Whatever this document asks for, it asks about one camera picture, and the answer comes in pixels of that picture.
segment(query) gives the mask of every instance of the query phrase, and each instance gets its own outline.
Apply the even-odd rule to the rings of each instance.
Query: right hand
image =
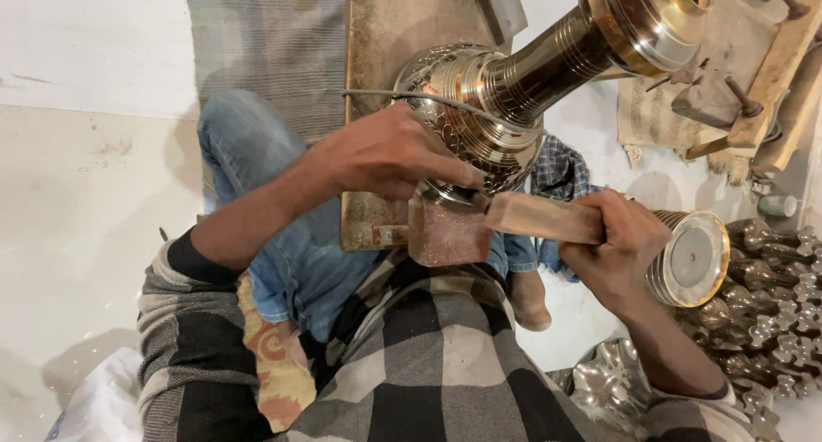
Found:
[[[368,191],[410,199],[421,179],[481,190],[483,174],[459,160],[407,103],[395,103],[334,132],[303,155],[335,195]]]
[[[560,257],[606,309],[627,314],[647,300],[645,272],[671,240],[671,231],[645,206],[614,190],[574,203],[602,211],[607,241],[600,246],[561,242]]]

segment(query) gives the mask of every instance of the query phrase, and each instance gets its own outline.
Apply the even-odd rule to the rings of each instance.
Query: screw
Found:
[[[798,0],[783,0],[787,5],[787,19],[788,20],[796,20],[797,18],[802,18],[810,12],[810,7],[805,6]]]
[[[732,76],[725,78],[725,84],[727,84],[728,88],[731,88],[733,95],[735,95],[736,98],[742,102],[742,115],[745,116],[745,118],[753,118],[762,112],[762,104],[757,101],[750,100],[748,98],[748,94],[742,90],[739,83],[734,80]]]

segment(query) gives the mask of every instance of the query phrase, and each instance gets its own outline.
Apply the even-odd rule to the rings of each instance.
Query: black and gray plaid sweater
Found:
[[[146,269],[145,440],[608,440],[519,349],[493,269],[427,269],[403,253],[347,301],[330,342],[303,335],[316,401],[274,435],[256,408],[237,276],[199,255],[188,235]],[[661,398],[649,410],[649,440],[752,441],[733,404],[733,393]]]

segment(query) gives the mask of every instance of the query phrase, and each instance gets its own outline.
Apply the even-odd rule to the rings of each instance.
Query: blue checkered cloth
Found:
[[[531,194],[570,201],[600,191],[602,187],[589,183],[590,172],[582,155],[565,145],[557,137],[547,134],[533,168]],[[560,258],[556,240],[542,240],[539,261],[565,280],[577,283],[580,279]]]

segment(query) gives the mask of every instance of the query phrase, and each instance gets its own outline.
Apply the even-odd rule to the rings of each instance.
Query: small cup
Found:
[[[759,199],[759,210],[768,216],[790,217],[796,213],[796,198],[791,195],[764,196]]]

